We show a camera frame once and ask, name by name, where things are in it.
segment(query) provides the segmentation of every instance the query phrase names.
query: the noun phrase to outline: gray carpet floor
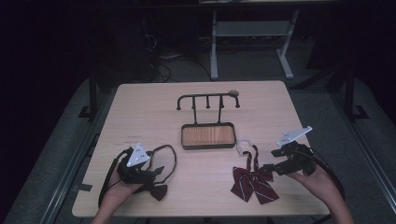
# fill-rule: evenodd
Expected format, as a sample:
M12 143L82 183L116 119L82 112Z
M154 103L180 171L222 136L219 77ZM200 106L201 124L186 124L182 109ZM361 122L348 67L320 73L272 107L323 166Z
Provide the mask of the gray carpet floor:
M288 59L295 79L285 79L275 49L244 50L233 54L220 54L219 81L234 80L282 80L293 86L318 71L306 70L312 43L293 42ZM210 81L209 55L202 53L195 62L174 60L165 63L172 71L169 81ZM163 74L167 69L159 67ZM356 223L396 223L395 212L375 179L375 173L367 161L361 143L357 141L356 130L364 137L376 159L382 165L389 182L396 184L396 128L376 104L370 90L358 80L355 89L355 104L362 105L369 119L351 123L340 109L343 92L332 95L324 90L326 79L301 91L290 91L290 97L303 126L312 126L314 131L307 135L310 145L319 151L346 189L348 204ZM21 193L8 214L5 223L90 223L90 218L74 217L71 209L90 162L89 153L75 159L77 148L89 151L96 134L101 132L106 114L111 107L116 90L111 93L98 92L99 113L92 122L78 118L78 113L89 103L88 81L81 84L63 116L54 129L48 143L26 181ZM66 174L71 165L75 172ZM73 180L66 192L59 192L62 178ZM48 209L51 200L62 195L57 204L59 209ZM272 217L276 224L312 223L318 217ZM111 223L145 223L146 219L114 217ZM214 217L218 223L266 223L265 217ZM204 223L202 218L151 218L150 223Z

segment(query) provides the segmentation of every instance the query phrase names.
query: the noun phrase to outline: person's left hand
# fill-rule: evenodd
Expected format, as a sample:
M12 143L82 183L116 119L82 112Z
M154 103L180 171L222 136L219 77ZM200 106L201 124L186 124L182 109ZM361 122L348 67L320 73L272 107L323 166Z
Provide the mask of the person's left hand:
M113 213L122 205L137 189L141 188L143 184L125 184L120 180L120 176L117 173L117 164L111 177L108 181L108 190L103 197L101 207L96 213L92 223L108 223L113 216Z

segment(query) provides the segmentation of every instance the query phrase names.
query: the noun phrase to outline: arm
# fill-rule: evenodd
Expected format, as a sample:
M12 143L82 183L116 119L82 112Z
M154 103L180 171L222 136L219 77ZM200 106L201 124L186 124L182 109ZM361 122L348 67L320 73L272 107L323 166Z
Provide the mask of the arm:
M330 210L334 223L352 224L353 218L344 202L338 188L332 182L329 175L319 166L310 175L290 174L289 177L300 182L313 195L323 201Z
M108 186L110 187L118 181L120 181L120 176L117 173L116 167L110 177ZM123 181L120 181L108 189L102 200L101 207L93 218L92 224L109 223L117 208L122 205L132 193L142 186L142 184L125 184Z

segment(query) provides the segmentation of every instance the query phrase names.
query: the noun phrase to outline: table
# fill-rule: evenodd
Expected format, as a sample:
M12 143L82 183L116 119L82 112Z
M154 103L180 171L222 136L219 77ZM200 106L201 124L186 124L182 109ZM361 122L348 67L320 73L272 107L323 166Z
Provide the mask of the table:
M260 205L252 195L245 203L230 192L233 167L246 167L246 156L236 148L184 150L181 126L193 123L191 102L182 101L177 111L177 98L184 94L239 91L240 108L232 97L224 97L222 122L235 126L236 138L249 138L259 149L259 165L278 163L270 151L284 131L302 128L284 83L280 81L196 82L161 84L124 84L116 93L106 123L83 179L90 191L80 190L73 206L76 217L93 217L97 199L108 168L117 155L138 142L146 150L165 144L177 153L177 168L167 180L168 192L158 202L148 192L130 197L115 213L126 217L234 217L325 215L329 211L307 189L287 176L274 174L270 183L280 199ZM215 101L205 108L205 98L197 98L199 123L216 122ZM307 144L305 136L298 140ZM250 150L248 145L243 149ZM153 167L165 166L162 176L173 167L173 154L159 151Z

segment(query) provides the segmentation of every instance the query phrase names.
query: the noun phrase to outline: white tag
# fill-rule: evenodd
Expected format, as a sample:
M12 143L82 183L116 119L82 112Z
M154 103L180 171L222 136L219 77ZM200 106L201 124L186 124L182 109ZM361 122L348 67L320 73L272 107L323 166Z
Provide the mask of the white tag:
M140 143L137 143L134 147L134 151L132 152L131 158L129 158L128 163L126 164L127 167L135 166L142 162L148 161L149 156L146 153L145 149L143 149Z
M292 131L292 132L283 132L282 137L280 138L280 141L277 142L277 145L279 147L286 145L294 140L296 140L297 138L303 136L306 133L309 133L312 131L312 128L310 126L304 128L304 129L300 129L297 131Z

